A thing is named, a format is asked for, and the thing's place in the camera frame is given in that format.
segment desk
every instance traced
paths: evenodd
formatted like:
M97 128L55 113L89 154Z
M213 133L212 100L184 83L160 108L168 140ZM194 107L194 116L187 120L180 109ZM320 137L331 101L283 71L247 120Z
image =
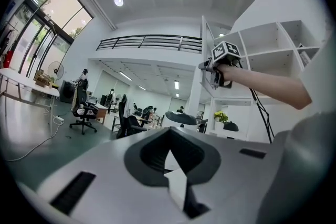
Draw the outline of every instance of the desk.
M54 88L49 88L49 87L41 87L39 85L35 84L35 81L32 79L28 79L26 78L24 75L17 73L16 71L10 69L10 68L2 68L0 69L0 91L1 91L1 85L2 85L2 80L3 77L6 77L6 89L2 92L0 92L0 97L1 96L5 96L5 115L7 116L7 97L11 98L13 100L25 103L25 104L30 104L30 105L34 105L34 106L38 106L40 108L47 108L50 110L50 135L52 135L53 130L52 130L52 111L54 109L54 101L55 101L55 97L59 97L59 92L58 90L54 89ZM19 97L13 96L9 93L7 93L7 89L8 89L8 81L9 80L13 80L17 83L17 90L18 90L18 95ZM38 104L36 103L36 99L34 102L30 102L27 100L24 100L21 98L21 91L20 91L20 84L26 87L29 87L35 91L41 92L41 93L45 93L51 96L51 101L50 101L50 105L43 105L43 104Z
M106 116L106 112L107 112L107 107L103 106L101 104L94 104L93 106L95 106L98 109L97 112L97 119L103 119L103 125L104 125L104 121L105 121L105 116Z

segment black slot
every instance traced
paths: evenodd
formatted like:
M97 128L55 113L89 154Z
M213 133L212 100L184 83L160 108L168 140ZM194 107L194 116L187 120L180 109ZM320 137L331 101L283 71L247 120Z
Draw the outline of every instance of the black slot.
M80 172L50 204L68 215L95 177L94 174Z
M254 157L254 158L258 158L258 159L263 159L266 155L265 152L250 150L249 148L243 148L239 151L239 153L242 153L242 154L245 154L247 156Z

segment fluorescent light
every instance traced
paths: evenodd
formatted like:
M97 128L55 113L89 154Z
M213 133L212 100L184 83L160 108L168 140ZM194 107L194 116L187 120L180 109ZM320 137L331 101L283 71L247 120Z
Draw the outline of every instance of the fluorescent light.
M124 0L114 0L114 3L118 6L121 7L124 4Z
M132 80L130 79L129 77L127 77L123 72L119 72L120 75L124 76L125 78L129 79L129 80Z

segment white bookshelf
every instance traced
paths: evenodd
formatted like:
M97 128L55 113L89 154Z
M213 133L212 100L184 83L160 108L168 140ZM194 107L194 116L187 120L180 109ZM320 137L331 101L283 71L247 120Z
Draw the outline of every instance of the white bookshelf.
M305 51L312 59L319 50L316 41L301 21L274 22L244 29L216 38L214 44L223 40L238 46L243 56L241 64L244 69L289 78L297 78L304 69L299 56L301 51ZM203 55L209 55L209 50L211 46L204 49ZM202 85L213 97L207 134L269 143L265 125L247 87L233 83L231 89L214 90L205 79ZM298 111L260 93L258 96L270 114L275 134L291 129L308 115L307 110ZM223 130L223 124L214 121L213 115L219 110L227 114L229 121L237 124L238 132Z

